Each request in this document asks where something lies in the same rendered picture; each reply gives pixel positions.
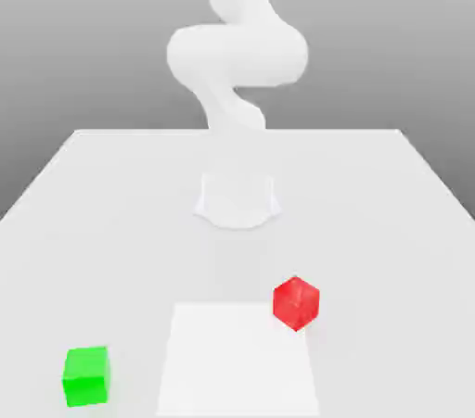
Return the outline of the small green cube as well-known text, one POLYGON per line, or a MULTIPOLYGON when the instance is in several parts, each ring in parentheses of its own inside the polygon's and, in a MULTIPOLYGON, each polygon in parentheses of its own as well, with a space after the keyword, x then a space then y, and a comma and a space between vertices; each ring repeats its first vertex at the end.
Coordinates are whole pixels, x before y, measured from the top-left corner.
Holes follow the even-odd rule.
POLYGON ((110 378, 109 351, 106 346, 69 349, 62 374, 67 406, 107 403, 110 378))

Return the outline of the small red cube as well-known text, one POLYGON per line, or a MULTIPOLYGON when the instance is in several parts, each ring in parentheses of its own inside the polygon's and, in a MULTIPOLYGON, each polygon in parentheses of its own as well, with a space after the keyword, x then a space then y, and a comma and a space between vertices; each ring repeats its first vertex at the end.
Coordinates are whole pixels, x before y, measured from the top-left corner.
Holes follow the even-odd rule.
POLYGON ((320 290, 298 276, 289 278, 273 292, 273 314, 295 332, 319 313, 320 290))

